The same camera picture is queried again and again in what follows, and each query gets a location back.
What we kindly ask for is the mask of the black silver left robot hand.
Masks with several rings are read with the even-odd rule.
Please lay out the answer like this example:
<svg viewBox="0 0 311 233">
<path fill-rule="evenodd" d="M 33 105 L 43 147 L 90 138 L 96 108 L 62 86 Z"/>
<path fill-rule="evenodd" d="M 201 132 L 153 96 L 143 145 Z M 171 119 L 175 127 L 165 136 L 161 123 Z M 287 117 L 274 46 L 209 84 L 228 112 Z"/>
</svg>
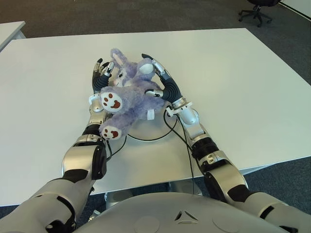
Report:
<svg viewBox="0 0 311 233">
<path fill-rule="evenodd" d="M 103 63 L 102 58 L 95 63 L 92 74 L 92 89 L 94 94 L 99 93 L 102 88 L 108 86 L 114 66 L 115 63 L 113 61 Z"/>
</svg>

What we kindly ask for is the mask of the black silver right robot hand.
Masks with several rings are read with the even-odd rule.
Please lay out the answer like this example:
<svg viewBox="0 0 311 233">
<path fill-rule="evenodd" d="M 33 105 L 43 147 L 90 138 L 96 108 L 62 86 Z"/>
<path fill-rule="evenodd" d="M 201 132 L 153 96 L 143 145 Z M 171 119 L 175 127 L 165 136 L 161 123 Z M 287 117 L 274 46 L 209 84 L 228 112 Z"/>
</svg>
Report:
<svg viewBox="0 0 311 233">
<path fill-rule="evenodd" d="M 178 85 L 174 81 L 174 79 L 171 77 L 169 72 L 165 69 L 165 67 L 156 59 L 151 57 L 150 55 L 141 54 L 142 58 L 150 58 L 152 61 L 152 64 L 155 68 L 155 73 L 160 78 L 160 81 L 164 85 L 164 89 L 162 90 L 155 90 L 155 89 L 147 89 L 145 90 L 146 96 L 161 98 L 165 101 L 168 101 L 170 103 L 175 102 L 176 100 L 179 100 L 182 98 L 182 94 L 179 90 Z"/>
</svg>

